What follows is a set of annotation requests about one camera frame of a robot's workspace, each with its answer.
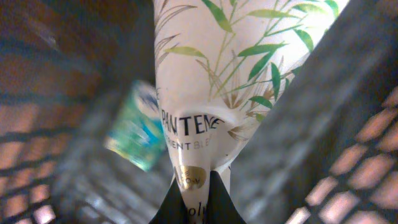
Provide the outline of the white Pantene tube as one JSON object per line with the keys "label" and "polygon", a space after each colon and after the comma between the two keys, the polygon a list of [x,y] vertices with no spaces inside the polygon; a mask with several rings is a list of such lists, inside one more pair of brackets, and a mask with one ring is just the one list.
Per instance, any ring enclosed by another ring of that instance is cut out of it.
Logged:
{"label": "white Pantene tube", "polygon": [[346,4],[154,0],[157,100],[189,223]]}

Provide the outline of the teal tissue pack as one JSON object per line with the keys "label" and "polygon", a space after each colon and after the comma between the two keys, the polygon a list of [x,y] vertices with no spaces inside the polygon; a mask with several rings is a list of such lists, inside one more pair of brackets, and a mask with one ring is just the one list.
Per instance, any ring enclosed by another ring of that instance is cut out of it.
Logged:
{"label": "teal tissue pack", "polygon": [[155,88],[135,81],[104,140],[104,147],[144,171],[166,150]]}

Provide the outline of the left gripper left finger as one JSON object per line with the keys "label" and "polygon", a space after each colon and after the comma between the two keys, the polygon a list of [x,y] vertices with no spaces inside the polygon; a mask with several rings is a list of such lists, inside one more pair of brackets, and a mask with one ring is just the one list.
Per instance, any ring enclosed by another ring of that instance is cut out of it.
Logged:
{"label": "left gripper left finger", "polygon": [[149,224],[187,224],[187,209],[176,179],[173,180],[158,212]]}

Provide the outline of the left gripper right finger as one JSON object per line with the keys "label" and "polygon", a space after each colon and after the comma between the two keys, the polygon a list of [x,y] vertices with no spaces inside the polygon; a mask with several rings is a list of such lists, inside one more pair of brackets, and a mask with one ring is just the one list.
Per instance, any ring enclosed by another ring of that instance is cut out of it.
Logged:
{"label": "left gripper right finger", "polygon": [[246,224],[236,210],[221,176],[210,172],[210,191],[206,208],[207,224]]}

